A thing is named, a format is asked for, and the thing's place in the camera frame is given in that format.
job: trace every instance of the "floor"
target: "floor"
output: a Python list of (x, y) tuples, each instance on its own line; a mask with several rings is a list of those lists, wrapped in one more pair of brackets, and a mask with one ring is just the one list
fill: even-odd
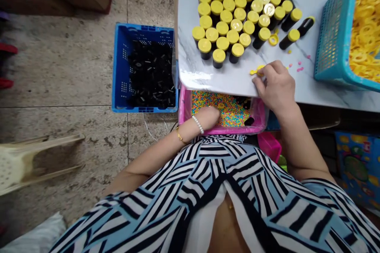
[(13, 15), (2, 40), (19, 48), (6, 65), (14, 87), (0, 92), (0, 143), (83, 133), (85, 141), (38, 155), (49, 171), (73, 174), (0, 197), (8, 226), (0, 245), (60, 211), (68, 224), (89, 210), (113, 177), (166, 135), (177, 114), (116, 114), (110, 109), (116, 22), (174, 27), (174, 0), (112, 0), (109, 15)]

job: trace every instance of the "marble tabletop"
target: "marble tabletop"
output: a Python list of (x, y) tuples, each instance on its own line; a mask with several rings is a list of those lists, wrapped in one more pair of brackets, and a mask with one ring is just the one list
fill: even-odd
[[(212, 59), (202, 60), (192, 38), (192, 29), (199, 25), (198, 0), (179, 0), (178, 38), (179, 76), (182, 84), (190, 90), (202, 90), (241, 96), (257, 96), (249, 72), (261, 64), (281, 60), (296, 80), (296, 101), (299, 103), (331, 106), (363, 111), (380, 112), (380, 93), (372, 91), (349, 91), (341, 87), (314, 80), (314, 64), (319, 37), (323, 6), (327, 0), (293, 0), (303, 12), (303, 18), (295, 25), (314, 16), (316, 23), (306, 36), (293, 44), (289, 54), (278, 45), (265, 43), (260, 51), (248, 47), (237, 64), (226, 58), (221, 69), (215, 69)], [(280, 29), (280, 40), (286, 35)]]

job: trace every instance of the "plastic chair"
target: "plastic chair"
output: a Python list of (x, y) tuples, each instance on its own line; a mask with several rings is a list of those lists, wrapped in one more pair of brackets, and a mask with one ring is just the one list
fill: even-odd
[(41, 168), (33, 168), (33, 159), (41, 151), (85, 138), (82, 134), (48, 140), (49, 136), (0, 144), (0, 196), (25, 186), (70, 173), (81, 165), (40, 176)]

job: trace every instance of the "right hand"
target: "right hand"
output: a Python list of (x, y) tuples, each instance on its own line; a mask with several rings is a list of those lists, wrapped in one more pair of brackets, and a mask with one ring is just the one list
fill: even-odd
[(296, 83), (288, 70), (279, 60), (267, 64), (257, 71), (266, 77), (266, 85), (260, 77), (255, 77), (255, 84), (260, 98), (276, 116), (286, 116), (297, 106), (294, 95)]

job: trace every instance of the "person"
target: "person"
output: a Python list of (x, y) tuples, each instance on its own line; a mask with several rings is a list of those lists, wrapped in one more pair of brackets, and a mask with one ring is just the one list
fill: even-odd
[(199, 136), (220, 115), (202, 108), (130, 162), (51, 252), (380, 252), (312, 139), (294, 79), (280, 61), (259, 73), (289, 174), (244, 136)]

